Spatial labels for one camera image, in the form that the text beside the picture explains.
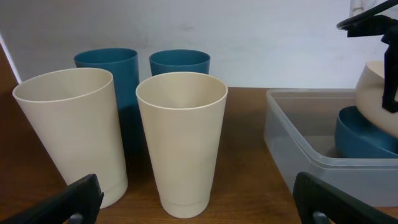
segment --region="plastic bin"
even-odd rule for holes
[[[305,171],[378,207],[398,206],[398,159],[341,158],[334,143],[338,112],[354,90],[269,90],[264,140],[289,190]]]

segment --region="wooden surface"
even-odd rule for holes
[[[0,95],[12,90],[17,85],[17,80],[12,73],[6,54],[0,44]]]
[[[10,75],[4,70],[1,74]],[[11,90],[0,95],[0,220],[65,187]],[[266,89],[229,89],[213,189],[203,213],[179,220],[163,210],[144,151],[126,158],[127,192],[100,211],[97,223],[300,223],[262,140],[265,95]],[[398,218],[398,208],[381,210]]]

